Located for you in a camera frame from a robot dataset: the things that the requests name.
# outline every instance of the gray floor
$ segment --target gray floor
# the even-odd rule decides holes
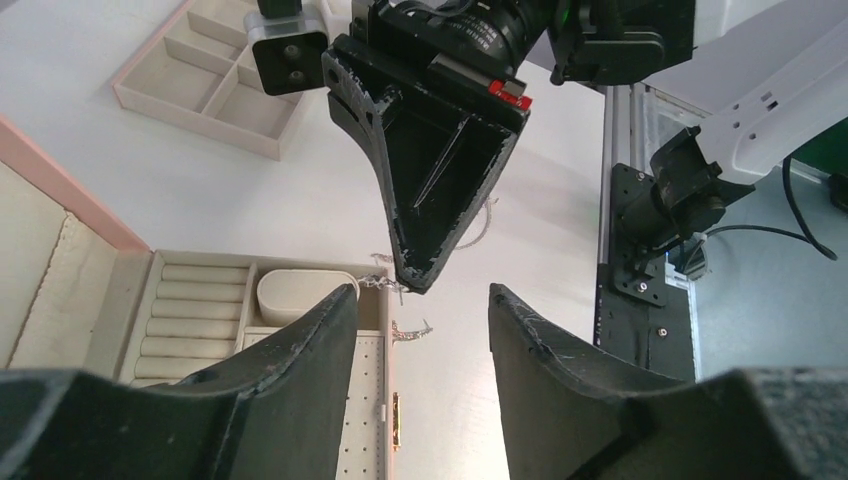
[[[793,189],[813,233],[842,258],[769,233],[713,237],[710,273],[695,284],[705,376],[737,366],[848,366],[848,215],[821,185],[793,175]],[[721,225],[739,223],[800,231],[779,171],[732,205]]]

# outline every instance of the red tab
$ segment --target red tab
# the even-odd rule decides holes
[[[500,98],[510,105],[515,105],[521,110],[527,111],[530,110],[530,105],[533,104],[533,99],[530,97],[516,97],[514,95],[510,95],[503,91],[504,82],[500,80],[493,80],[489,85],[489,93]]]

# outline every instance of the bolt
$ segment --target bolt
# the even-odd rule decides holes
[[[303,83],[306,77],[304,77],[303,72],[300,70],[295,70],[289,74],[289,82],[294,83],[295,85]]]
[[[297,60],[300,58],[300,49],[297,48],[297,45],[287,45],[283,49],[283,55],[289,60]]]

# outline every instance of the tabletop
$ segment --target tabletop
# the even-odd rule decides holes
[[[13,3],[0,12],[0,113],[153,248],[372,262],[390,253],[374,172],[313,102],[281,162],[121,110],[111,81],[178,0]],[[426,296],[396,305],[403,447],[395,478],[505,479],[488,286],[592,335],[603,97],[525,64],[532,115],[493,192],[488,234]],[[482,228],[472,224],[467,239]]]

